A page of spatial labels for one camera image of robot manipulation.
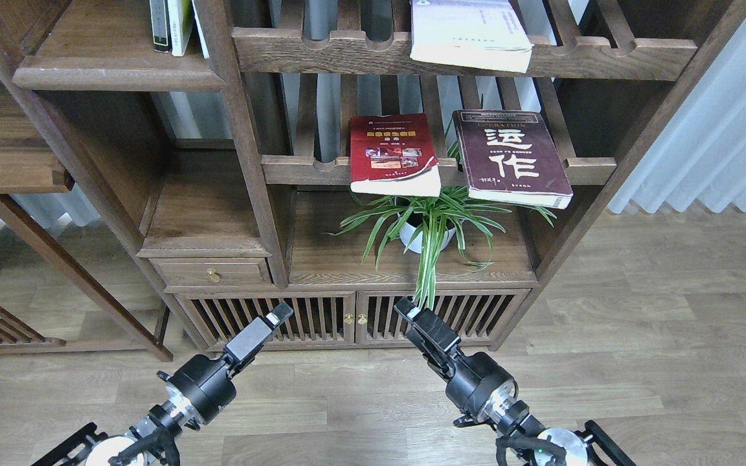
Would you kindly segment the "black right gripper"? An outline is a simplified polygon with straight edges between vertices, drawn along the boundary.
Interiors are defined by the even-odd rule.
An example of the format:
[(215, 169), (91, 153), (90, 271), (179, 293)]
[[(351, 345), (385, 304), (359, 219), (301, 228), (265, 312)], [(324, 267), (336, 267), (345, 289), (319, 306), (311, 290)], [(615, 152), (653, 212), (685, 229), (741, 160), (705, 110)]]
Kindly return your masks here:
[(407, 337), (446, 383), (447, 398), (468, 418), (503, 418), (516, 402), (512, 375), (486, 352), (467, 356), (460, 337), (432, 311), (400, 298), (394, 309), (409, 324)]

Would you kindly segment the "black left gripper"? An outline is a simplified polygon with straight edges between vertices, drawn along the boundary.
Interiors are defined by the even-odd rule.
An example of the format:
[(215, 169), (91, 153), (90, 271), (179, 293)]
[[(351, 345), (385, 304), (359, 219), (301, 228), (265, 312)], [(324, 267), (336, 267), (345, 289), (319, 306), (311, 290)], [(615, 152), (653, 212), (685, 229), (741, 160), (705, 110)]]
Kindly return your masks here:
[(293, 308), (280, 302), (266, 318), (257, 318), (224, 347), (215, 360), (198, 354), (168, 376), (168, 411), (182, 425), (207, 425), (236, 398), (231, 379), (252, 363), (267, 341), (293, 315)]

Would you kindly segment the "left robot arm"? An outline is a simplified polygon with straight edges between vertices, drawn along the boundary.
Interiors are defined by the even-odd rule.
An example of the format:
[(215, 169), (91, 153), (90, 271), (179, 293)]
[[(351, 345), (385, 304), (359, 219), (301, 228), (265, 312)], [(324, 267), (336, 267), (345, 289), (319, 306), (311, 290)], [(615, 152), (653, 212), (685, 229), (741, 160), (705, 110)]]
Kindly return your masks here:
[(281, 302), (271, 313), (258, 316), (224, 347), (214, 360), (197, 354), (174, 374), (159, 371), (169, 398), (154, 405), (127, 432), (109, 436), (86, 424), (51, 449), (36, 465), (178, 465), (175, 440), (184, 428), (199, 430), (219, 415), (236, 398), (234, 375), (243, 371), (271, 340), (282, 323), (293, 315), (292, 307)]

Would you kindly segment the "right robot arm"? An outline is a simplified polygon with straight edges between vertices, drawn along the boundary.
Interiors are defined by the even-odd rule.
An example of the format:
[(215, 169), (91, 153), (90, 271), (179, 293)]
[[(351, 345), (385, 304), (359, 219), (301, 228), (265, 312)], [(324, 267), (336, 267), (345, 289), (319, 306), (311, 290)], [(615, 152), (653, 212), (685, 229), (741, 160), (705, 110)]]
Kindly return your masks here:
[(420, 309), (408, 298), (400, 299), (394, 308), (411, 325), (406, 336), (445, 381), (447, 398), (462, 413), (453, 424), (459, 428), (488, 425), (497, 433), (499, 465), (507, 464), (507, 449), (526, 465), (604, 465), (593, 445), (615, 465), (634, 464), (594, 421), (587, 421), (584, 431), (545, 427), (519, 398), (515, 378), (486, 352), (465, 355), (458, 333), (430, 309)]

